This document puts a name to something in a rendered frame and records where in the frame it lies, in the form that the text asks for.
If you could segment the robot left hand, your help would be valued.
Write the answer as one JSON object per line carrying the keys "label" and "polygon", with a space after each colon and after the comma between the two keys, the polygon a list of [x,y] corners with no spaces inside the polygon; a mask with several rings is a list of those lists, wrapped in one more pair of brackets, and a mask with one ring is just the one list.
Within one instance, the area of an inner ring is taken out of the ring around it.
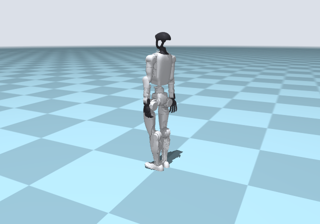
{"label": "robot left hand", "polygon": [[147,99],[147,104],[143,103],[145,106],[143,107],[143,112],[145,113],[145,116],[148,118],[153,118],[154,116],[151,115],[151,110],[150,110],[150,99]]}

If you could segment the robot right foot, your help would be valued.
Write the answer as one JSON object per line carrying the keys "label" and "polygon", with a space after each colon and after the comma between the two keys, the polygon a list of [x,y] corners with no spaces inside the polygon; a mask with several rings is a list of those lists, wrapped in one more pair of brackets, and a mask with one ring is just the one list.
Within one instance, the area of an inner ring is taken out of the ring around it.
{"label": "robot right foot", "polygon": [[163,165],[164,168],[169,168],[170,164],[168,161],[165,160],[165,162],[162,162],[162,160],[160,160],[160,165]]}

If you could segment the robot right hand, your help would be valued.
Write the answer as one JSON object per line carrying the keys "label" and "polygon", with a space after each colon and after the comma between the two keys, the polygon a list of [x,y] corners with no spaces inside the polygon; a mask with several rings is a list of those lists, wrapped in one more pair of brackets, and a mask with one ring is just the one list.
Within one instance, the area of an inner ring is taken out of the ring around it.
{"label": "robot right hand", "polygon": [[[170,97],[169,97],[170,98]],[[176,103],[176,101],[175,101],[175,94],[173,94],[173,98],[170,98],[170,99],[172,99],[172,105],[170,106],[170,110],[169,110],[169,112],[175,112],[175,111],[177,111],[177,103]],[[175,109],[176,108],[176,109]],[[171,111],[171,109],[172,109],[172,111]],[[174,110],[173,110],[174,109]]]}

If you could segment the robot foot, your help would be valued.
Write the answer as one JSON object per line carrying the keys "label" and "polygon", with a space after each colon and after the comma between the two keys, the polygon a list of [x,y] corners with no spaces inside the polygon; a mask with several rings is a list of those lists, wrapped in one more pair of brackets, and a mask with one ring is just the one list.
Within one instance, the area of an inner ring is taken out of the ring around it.
{"label": "robot foot", "polygon": [[150,169],[154,169],[154,170],[157,170],[157,171],[160,171],[160,172],[164,171],[163,165],[159,164],[159,166],[156,166],[155,164],[156,164],[156,162],[155,163],[154,162],[146,162],[145,166],[150,168]]}
{"label": "robot foot", "polygon": [[170,164],[168,161],[165,160],[165,162],[162,162],[162,160],[160,160],[160,165],[163,165],[164,168],[169,168]]}

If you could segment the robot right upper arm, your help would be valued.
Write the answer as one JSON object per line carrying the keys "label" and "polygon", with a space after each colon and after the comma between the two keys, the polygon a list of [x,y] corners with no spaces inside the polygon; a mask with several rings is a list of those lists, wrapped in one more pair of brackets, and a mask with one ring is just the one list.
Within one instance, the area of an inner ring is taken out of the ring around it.
{"label": "robot right upper arm", "polygon": [[176,62],[176,57],[172,55],[172,66],[171,66],[171,74],[170,74],[169,81],[174,79],[175,62]]}

